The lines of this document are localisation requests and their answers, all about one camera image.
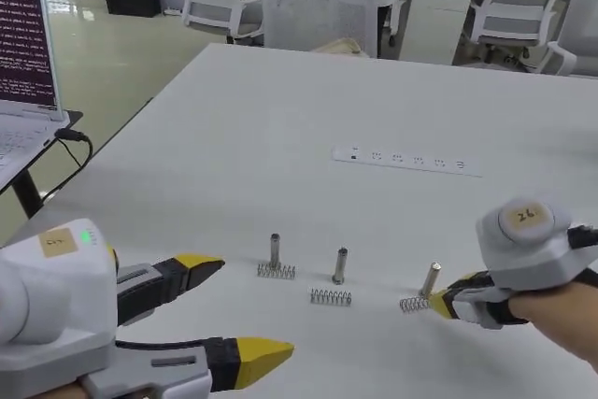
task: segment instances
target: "white power strip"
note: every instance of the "white power strip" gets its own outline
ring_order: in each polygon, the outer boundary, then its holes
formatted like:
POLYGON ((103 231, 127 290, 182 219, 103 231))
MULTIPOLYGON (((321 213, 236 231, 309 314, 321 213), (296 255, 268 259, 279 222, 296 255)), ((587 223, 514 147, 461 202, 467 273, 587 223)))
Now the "white power strip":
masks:
POLYGON ((403 151, 362 149, 360 146, 333 148, 333 160, 343 163, 382 165, 426 172, 451 173, 481 178, 478 167, 465 159, 447 159, 403 151))

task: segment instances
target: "number label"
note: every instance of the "number label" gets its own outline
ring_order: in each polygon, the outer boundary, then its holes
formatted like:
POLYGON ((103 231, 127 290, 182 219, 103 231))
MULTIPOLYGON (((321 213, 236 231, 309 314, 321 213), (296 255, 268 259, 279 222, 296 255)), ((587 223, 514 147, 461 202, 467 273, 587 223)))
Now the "number label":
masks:
POLYGON ((526 229, 548 221, 545 209, 537 203, 508 212, 508 221, 515 229, 526 229))
POLYGON ((62 256, 77 251, 77 243, 67 228, 53 229, 40 234, 39 243, 46 257, 62 256))

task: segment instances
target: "metal spring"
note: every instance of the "metal spring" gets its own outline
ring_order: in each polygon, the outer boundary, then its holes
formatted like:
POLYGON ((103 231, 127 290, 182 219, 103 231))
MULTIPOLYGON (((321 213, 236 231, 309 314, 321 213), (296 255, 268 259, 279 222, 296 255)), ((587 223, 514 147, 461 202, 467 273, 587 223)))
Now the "metal spring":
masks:
POLYGON ((350 306, 351 292, 334 292, 332 290, 311 289, 311 302, 327 306, 350 306))
POLYGON ((403 310, 403 313, 415 313, 431 308, 430 301, 420 296, 402 299, 399 301, 399 307, 403 310))
POLYGON ((297 274, 297 267, 295 265, 281 265, 273 266, 271 264, 259 264, 258 276, 260 278, 274 278, 274 279, 295 279, 297 274))

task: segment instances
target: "laptop keyboard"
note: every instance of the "laptop keyboard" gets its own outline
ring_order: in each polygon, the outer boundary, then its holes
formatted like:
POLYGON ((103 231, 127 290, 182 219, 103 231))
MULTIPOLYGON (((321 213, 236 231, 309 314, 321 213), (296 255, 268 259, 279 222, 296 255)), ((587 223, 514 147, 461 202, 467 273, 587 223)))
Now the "laptop keyboard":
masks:
POLYGON ((7 129, 0 128, 0 170, 12 159, 23 154, 32 145, 37 145, 39 140, 48 133, 48 128, 7 129))

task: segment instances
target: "desk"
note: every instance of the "desk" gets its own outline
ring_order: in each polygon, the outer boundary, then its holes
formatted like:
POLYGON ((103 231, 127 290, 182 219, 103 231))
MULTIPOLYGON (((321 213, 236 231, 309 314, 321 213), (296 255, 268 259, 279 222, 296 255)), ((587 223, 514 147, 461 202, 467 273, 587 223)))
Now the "desk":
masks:
POLYGON ((222 398, 594 399, 595 373, 532 326, 485 331, 433 312, 406 316, 397 302, 417 292, 431 261, 443 264, 438 287, 482 268, 475 221, 514 194, 556 192, 576 221, 598 223, 595 87, 210 45, 19 237, 89 217, 123 264, 223 256, 206 284, 119 332, 296 345, 267 378, 222 398), (299 67, 322 95, 294 88, 299 67), (343 144, 466 157, 483 178, 333 162, 343 144), (294 281, 256 277, 272 233, 281 261, 297 265, 294 281), (309 288, 335 287, 343 245, 352 306, 312 306, 309 288))
MULTIPOLYGON (((68 117, 70 119, 70 123, 68 127, 71 128, 75 123, 81 120, 83 117, 83 113, 79 111, 67 111, 68 117)), ((28 218, 32 218, 39 209, 41 209, 44 204, 41 201, 41 196, 39 196, 39 191, 37 190, 36 184, 34 183, 34 179, 31 177, 29 173, 29 168, 36 161, 42 157, 46 151, 48 151, 54 144, 56 143, 56 139, 52 140, 42 151, 40 151, 37 156, 31 160, 31 162, 23 168, 23 170, 18 173, 10 182, 0 188, 0 195, 4 193, 9 187, 12 187, 21 203, 23 210, 25 211, 25 215, 28 218)))
POLYGON ((452 64, 470 4, 471 0, 411 0, 400 60, 452 64))

